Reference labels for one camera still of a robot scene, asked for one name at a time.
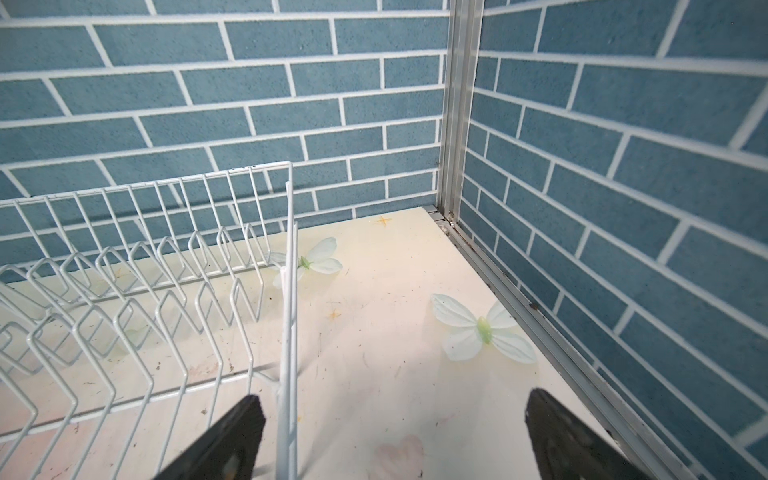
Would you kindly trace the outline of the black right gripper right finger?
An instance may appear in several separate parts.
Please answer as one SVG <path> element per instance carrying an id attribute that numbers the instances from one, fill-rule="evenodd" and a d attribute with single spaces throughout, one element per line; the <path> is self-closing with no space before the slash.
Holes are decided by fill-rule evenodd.
<path id="1" fill-rule="evenodd" d="M 546 390 L 529 394 L 525 423 L 543 479 L 646 479 Z"/>

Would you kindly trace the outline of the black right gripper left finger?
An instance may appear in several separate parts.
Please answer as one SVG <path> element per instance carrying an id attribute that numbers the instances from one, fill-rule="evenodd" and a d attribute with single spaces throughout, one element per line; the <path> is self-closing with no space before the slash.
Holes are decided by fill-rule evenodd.
<path id="1" fill-rule="evenodd" d="M 259 397 L 246 395 L 155 479 L 251 479 L 265 425 Z"/>

